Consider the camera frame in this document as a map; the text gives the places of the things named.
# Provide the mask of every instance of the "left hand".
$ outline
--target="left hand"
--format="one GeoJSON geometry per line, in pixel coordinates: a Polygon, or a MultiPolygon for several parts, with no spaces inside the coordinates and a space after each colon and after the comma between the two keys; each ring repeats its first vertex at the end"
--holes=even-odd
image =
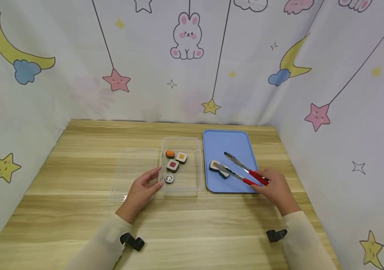
{"type": "Polygon", "coordinates": [[[148,204],[154,194],[163,186],[163,182],[149,184],[159,176],[161,167],[154,168],[139,176],[130,187],[126,200],[115,212],[130,224],[135,221],[139,212],[148,204]]]}

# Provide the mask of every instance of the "sushi roll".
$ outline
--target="sushi roll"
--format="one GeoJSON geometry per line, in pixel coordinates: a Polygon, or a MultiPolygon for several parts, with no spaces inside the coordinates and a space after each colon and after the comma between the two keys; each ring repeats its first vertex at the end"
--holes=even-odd
{"type": "Polygon", "coordinates": [[[180,163],[176,160],[170,160],[166,164],[166,169],[168,171],[171,171],[172,173],[176,173],[178,171],[178,166],[180,163]]]}
{"type": "Polygon", "coordinates": [[[214,163],[220,164],[220,162],[218,162],[217,160],[214,160],[214,159],[213,159],[213,160],[210,162],[210,167],[209,167],[209,169],[210,169],[210,171],[218,172],[218,167],[216,167],[216,165],[214,165],[214,163]]]}
{"type": "Polygon", "coordinates": [[[174,182],[174,175],[173,174],[167,174],[164,178],[165,182],[168,184],[171,184],[174,182]]]}
{"type": "Polygon", "coordinates": [[[173,159],[175,157],[175,153],[173,151],[171,151],[171,150],[166,150],[165,155],[169,159],[173,159]]]}
{"type": "MultiPolygon", "coordinates": [[[[228,168],[227,166],[224,166],[224,167],[225,167],[225,169],[226,169],[227,171],[231,171],[231,169],[228,168]]],[[[231,175],[231,174],[227,174],[227,173],[225,173],[224,171],[221,171],[221,170],[219,170],[218,172],[219,172],[220,176],[223,177],[223,179],[227,179],[227,178],[231,175]]]]}
{"type": "Polygon", "coordinates": [[[184,164],[186,163],[186,160],[187,160],[187,154],[183,152],[178,152],[177,157],[175,159],[181,164],[184,164]]]}

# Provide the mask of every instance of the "white fabric backdrop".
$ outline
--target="white fabric backdrop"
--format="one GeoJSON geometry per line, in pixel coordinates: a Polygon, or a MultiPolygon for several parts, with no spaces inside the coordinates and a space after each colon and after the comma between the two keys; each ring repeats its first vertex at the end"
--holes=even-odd
{"type": "Polygon", "coordinates": [[[22,166],[0,179],[0,230],[70,117],[275,125],[343,268],[384,268],[384,246],[373,257],[360,243],[371,230],[384,245],[384,1],[15,0],[0,12],[0,159],[22,166]]]}

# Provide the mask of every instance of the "clear plastic container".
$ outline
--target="clear plastic container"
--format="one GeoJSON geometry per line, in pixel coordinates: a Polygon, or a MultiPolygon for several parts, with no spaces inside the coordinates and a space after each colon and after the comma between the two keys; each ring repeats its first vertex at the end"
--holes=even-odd
{"type": "Polygon", "coordinates": [[[183,152],[187,154],[185,164],[180,164],[178,171],[172,173],[174,182],[171,184],[164,183],[162,191],[166,196],[183,196],[197,195],[203,188],[203,161],[201,141],[198,138],[187,137],[166,137],[162,141],[160,151],[159,165],[160,170],[158,181],[164,181],[166,174],[171,174],[166,169],[166,165],[171,159],[165,155],[166,150],[183,152]]]}
{"type": "Polygon", "coordinates": [[[159,149],[155,148],[124,149],[118,161],[109,201],[124,202],[133,181],[146,171],[156,168],[158,157],[159,149]]]}

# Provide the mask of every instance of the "wooden table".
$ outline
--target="wooden table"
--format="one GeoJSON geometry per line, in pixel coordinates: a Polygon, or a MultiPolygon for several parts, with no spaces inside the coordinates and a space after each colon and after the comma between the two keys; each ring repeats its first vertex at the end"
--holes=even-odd
{"type": "MultiPolygon", "coordinates": [[[[295,198],[339,267],[339,262],[273,127],[72,120],[0,234],[0,269],[62,269],[118,204],[108,201],[124,148],[160,148],[168,136],[198,137],[206,129],[249,134],[258,166],[281,170],[295,198]]],[[[257,194],[197,197],[158,194],[138,216],[133,234],[141,252],[127,247],[116,269],[288,269],[275,207],[257,194]]]]}

